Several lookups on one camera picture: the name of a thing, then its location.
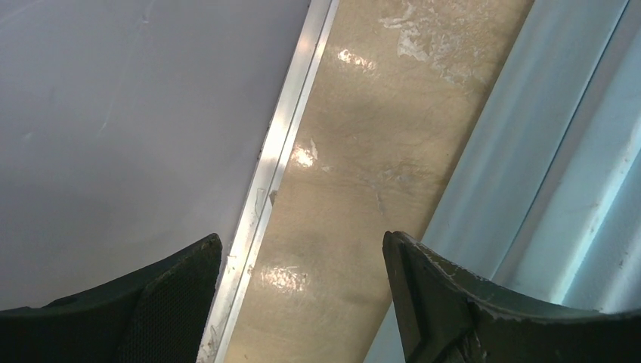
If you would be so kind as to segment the light blue suitcase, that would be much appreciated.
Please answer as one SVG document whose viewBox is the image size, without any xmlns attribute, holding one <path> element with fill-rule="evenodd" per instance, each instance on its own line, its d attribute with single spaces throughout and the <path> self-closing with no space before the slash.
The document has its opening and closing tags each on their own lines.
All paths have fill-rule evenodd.
<svg viewBox="0 0 641 363">
<path fill-rule="evenodd" d="M 533 4 L 416 241 L 535 299 L 640 313 L 638 1 Z M 408 362 L 393 302 L 366 361 Z"/>
</svg>

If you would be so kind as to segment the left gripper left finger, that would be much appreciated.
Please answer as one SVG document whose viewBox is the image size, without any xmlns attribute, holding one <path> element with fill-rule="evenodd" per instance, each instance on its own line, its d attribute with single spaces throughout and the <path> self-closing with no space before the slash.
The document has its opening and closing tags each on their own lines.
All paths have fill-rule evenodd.
<svg viewBox="0 0 641 363">
<path fill-rule="evenodd" d="M 41 308 L 1 313 L 3 362 L 195 362 L 222 245 L 210 234 L 154 264 Z"/>
</svg>

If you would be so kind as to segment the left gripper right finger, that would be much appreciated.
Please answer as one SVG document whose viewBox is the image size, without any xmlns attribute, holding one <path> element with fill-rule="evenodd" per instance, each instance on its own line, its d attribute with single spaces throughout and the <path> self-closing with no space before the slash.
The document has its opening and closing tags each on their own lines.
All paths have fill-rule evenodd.
<svg viewBox="0 0 641 363">
<path fill-rule="evenodd" d="M 382 240 L 408 362 L 638 362 L 640 313 L 535 299 L 445 259 L 402 231 Z"/>
</svg>

